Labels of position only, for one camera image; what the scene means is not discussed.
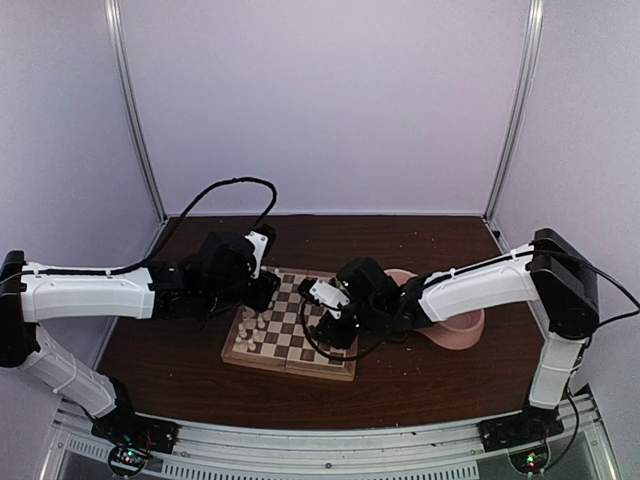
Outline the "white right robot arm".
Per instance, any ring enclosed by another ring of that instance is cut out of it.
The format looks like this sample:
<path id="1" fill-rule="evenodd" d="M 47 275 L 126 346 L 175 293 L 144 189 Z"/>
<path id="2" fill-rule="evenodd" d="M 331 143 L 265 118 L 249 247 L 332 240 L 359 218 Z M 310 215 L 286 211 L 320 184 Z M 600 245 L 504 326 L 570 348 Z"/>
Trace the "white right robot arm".
<path id="1" fill-rule="evenodd" d="M 306 280 L 300 293 L 327 312 L 316 337 L 349 348 L 362 332 L 415 331 L 455 316 L 519 302 L 541 302 L 549 320 L 528 407 L 513 419 L 519 440 L 535 440 L 551 424 L 577 358 L 599 326 L 592 264 L 550 228 L 509 253 L 474 265 L 396 281 L 370 257 L 345 265 L 329 282 Z"/>

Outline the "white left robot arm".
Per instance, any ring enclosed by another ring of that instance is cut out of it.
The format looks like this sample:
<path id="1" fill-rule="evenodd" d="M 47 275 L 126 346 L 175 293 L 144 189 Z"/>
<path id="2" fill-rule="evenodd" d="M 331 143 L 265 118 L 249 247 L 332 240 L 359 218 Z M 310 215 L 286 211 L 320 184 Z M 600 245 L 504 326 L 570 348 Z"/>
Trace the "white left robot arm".
<path id="1" fill-rule="evenodd" d="M 47 321 L 122 317 L 207 322 L 239 305 L 265 311 L 280 285 L 262 266 L 276 239 L 268 225 L 241 235 L 212 232 L 178 262 L 72 269 L 28 262 L 21 250 L 1 264 L 1 365 L 18 368 L 82 407 L 123 444 L 144 433 L 126 387 L 62 347 Z"/>

